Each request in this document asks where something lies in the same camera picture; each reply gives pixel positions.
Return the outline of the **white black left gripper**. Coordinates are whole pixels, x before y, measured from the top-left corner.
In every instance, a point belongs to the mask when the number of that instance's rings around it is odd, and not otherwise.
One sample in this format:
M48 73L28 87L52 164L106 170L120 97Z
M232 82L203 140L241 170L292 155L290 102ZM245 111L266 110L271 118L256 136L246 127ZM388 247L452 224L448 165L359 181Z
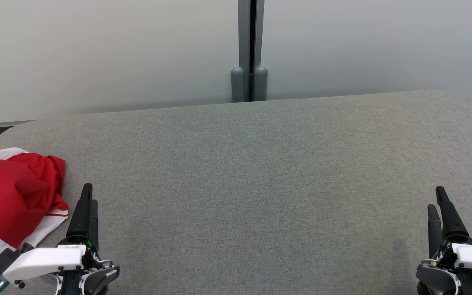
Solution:
M18 255L2 272L9 280L26 280L49 273L87 271L99 257L98 202L92 184L85 183L75 206L67 237L56 247L39 247Z

